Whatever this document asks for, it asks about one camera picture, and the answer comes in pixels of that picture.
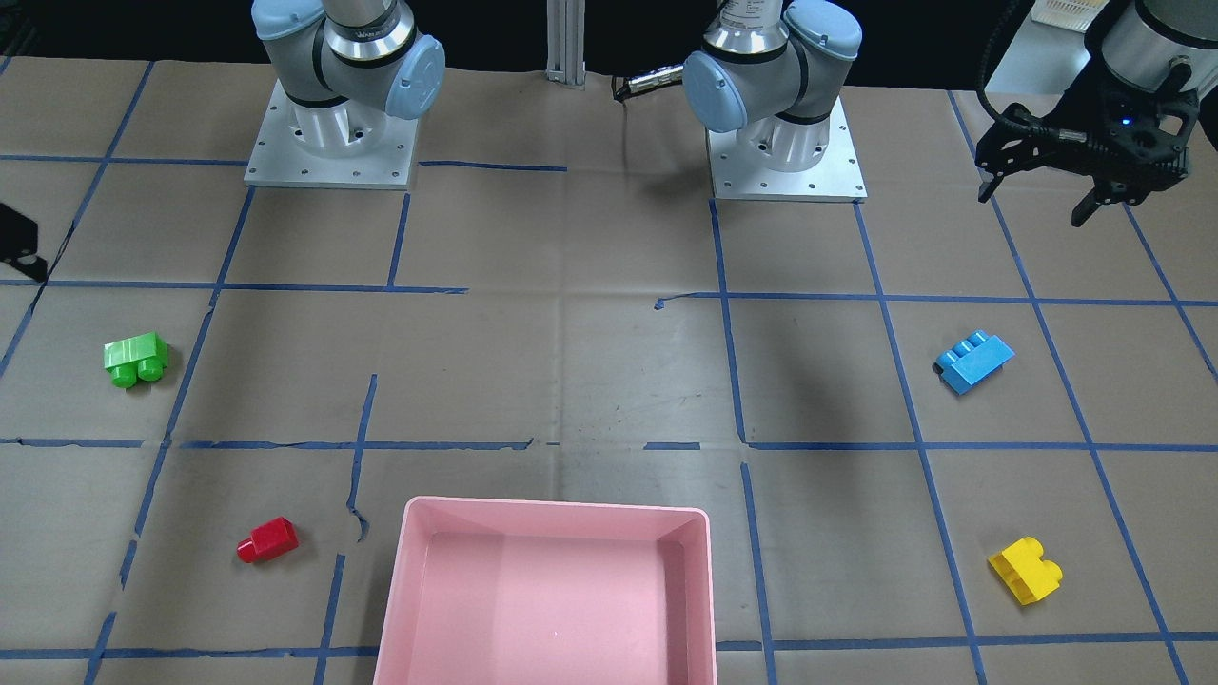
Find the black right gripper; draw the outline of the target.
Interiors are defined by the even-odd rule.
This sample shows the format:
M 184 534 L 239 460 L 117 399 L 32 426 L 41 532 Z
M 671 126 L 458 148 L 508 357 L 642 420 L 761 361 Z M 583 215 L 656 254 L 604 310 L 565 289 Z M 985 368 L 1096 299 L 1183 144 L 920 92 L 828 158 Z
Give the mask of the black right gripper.
M 48 260 L 38 254 L 39 225 L 17 208 L 1 204 L 1 261 L 32 282 L 48 282 Z

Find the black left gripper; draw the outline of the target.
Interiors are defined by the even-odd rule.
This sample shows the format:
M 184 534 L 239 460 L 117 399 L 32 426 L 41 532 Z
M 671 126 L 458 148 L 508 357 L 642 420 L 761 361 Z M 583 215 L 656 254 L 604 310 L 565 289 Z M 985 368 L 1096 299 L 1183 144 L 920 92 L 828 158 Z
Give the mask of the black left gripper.
M 1191 173 L 1197 89 L 1142 91 L 1114 80 L 1085 80 L 1069 87 L 1044 116 L 1023 104 L 998 111 L 982 87 L 977 100 L 991 116 L 991 128 L 974 147 L 979 204 L 1017 173 L 1046 167 L 1088 176 L 1093 190 L 1071 210 L 1071 225 L 1080 228 L 1099 208 L 1119 201 L 1119 191 L 1164 191 Z

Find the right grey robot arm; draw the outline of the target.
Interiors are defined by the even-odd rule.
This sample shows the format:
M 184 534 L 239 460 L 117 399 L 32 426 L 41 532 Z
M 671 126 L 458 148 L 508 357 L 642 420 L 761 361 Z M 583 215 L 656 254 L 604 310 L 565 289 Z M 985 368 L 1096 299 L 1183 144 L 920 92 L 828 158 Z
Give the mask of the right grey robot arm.
M 35 282 L 201 282 L 231 233 L 238 282 L 391 286 L 415 127 L 445 51 L 402 1 L 256 1 L 259 68 L 16 60 L 2 77 L 2 264 Z

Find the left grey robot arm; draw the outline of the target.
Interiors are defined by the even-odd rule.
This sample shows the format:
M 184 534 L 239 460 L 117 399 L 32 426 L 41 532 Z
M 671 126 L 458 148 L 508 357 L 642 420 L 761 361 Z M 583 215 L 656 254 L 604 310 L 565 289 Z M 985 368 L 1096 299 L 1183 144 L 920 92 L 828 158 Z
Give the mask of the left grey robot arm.
M 993 48 L 1019 6 L 1002 9 L 974 78 L 991 117 L 974 147 L 979 201 L 1030 169 L 1086 176 L 1093 190 L 1071 210 L 1079 228 L 1097 208 L 1144 204 L 1188 178 L 1192 126 L 1216 88 L 1216 4 L 1107 2 L 1085 30 L 1085 65 L 1044 116 L 1022 104 L 994 108 L 987 94 Z M 828 144 L 831 108 L 862 37 L 834 2 L 723 1 L 682 65 L 622 80 L 614 98 L 682 87 L 706 130 L 734 134 L 769 169 L 805 172 Z

